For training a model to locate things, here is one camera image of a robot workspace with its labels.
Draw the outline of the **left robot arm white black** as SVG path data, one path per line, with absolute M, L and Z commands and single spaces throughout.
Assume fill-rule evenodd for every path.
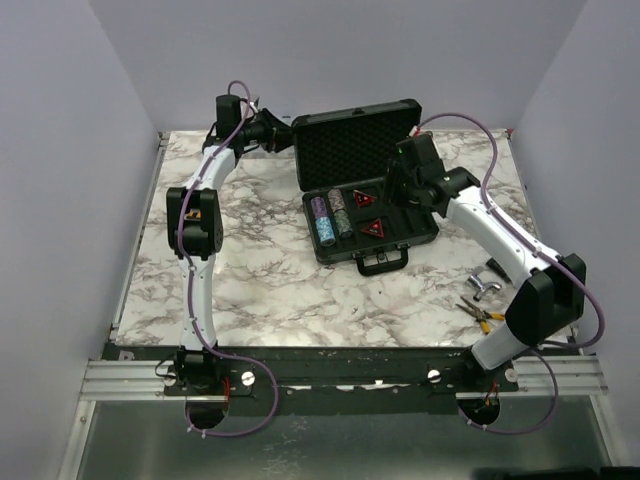
M 291 147 L 289 125 L 267 109 L 231 93 L 216 98 L 216 121 L 205 137 L 202 160 L 182 187 L 166 192 L 168 244 L 183 282 L 183 326 L 174 361 L 176 384 L 201 395 L 229 388 L 209 349 L 217 345 L 212 281 L 224 240 L 219 190 L 240 158 L 254 149 Z

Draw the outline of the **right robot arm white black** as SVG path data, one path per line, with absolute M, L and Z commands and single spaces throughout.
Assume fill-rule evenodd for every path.
M 501 326 L 476 341 L 460 379 L 480 392 L 496 368 L 578 320 L 586 265 L 535 239 L 492 200 L 467 169 L 448 170 L 428 135 L 400 141 L 389 162 L 382 199 L 399 208 L 436 212 L 464 230 L 497 261 L 516 290 Z

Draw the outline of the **purple poker chip stack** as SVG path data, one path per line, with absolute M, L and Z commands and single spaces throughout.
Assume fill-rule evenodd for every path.
M 323 196 L 316 196 L 310 200 L 311 209 L 316 219 L 328 216 L 328 209 Z

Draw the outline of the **green blue poker chip stack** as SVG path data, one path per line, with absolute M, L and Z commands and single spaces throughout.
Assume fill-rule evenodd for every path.
M 349 215 L 344 209 L 334 212 L 334 220 L 341 239 L 349 238 L 353 235 L 353 227 L 351 225 Z

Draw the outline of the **triangular red black card box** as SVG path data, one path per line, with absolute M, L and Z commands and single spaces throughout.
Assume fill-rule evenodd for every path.
M 384 226 L 381 218 L 377 218 L 360 229 L 360 232 L 375 238 L 385 237 Z
M 376 197 L 374 195 L 361 190 L 354 189 L 352 195 L 357 208 L 368 207 L 376 202 Z

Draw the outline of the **light blue poker chip stack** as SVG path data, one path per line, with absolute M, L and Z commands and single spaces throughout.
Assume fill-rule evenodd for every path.
M 335 244 L 336 236 L 328 216 L 321 216 L 315 219 L 316 232 L 322 247 L 329 247 Z

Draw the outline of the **black poker set case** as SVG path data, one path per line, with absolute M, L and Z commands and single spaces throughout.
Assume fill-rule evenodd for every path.
M 370 277 L 403 269 L 409 249 L 434 241 L 439 227 L 429 211 L 398 208 L 382 200 L 388 163 L 396 145 L 416 126 L 422 114 L 414 99 L 304 115 L 293 123 L 297 179 L 302 206 L 316 260 L 322 265 L 355 262 Z M 327 192 L 340 189 L 353 235 L 341 239 Z M 354 189 L 376 197 L 371 206 L 357 208 Z M 322 247 L 310 200 L 323 196 L 336 242 Z M 381 218 L 385 237 L 365 235 L 360 229 Z

